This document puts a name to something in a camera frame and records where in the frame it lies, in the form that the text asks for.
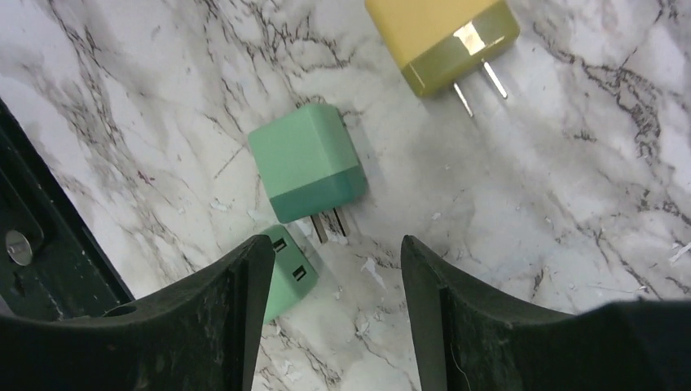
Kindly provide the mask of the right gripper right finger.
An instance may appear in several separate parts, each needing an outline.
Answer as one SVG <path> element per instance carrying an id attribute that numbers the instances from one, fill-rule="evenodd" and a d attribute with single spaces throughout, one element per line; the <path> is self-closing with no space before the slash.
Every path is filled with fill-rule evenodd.
<path id="1" fill-rule="evenodd" d="M 615 301 L 572 315 L 513 297 L 415 236 L 400 250 L 424 390 L 687 390 L 688 301 Z"/>

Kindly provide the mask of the green plug adapter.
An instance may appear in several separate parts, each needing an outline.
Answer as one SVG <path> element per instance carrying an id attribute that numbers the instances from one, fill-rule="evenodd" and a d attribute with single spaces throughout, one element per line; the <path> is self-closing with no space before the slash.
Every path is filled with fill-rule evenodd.
<path id="1" fill-rule="evenodd" d="M 271 239 L 275 254 L 263 319 L 268 324 L 306 297 L 319 275 L 284 226 L 274 225 L 262 233 Z"/>
<path id="2" fill-rule="evenodd" d="M 327 236 L 319 215 L 331 211 L 342 236 L 349 234 L 341 206 L 363 196 L 368 184 L 338 109 L 308 103 L 248 136 L 266 195 L 283 224 L 310 217 L 319 241 Z"/>

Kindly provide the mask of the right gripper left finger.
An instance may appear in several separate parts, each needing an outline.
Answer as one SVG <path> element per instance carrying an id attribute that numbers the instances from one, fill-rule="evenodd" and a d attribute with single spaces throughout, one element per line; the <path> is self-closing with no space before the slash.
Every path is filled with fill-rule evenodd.
<path id="1" fill-rule="evenodd" d="M 100 317 L 1 319 L 4 390 L 249 390 L 274 268 L 253 235 Z"/>

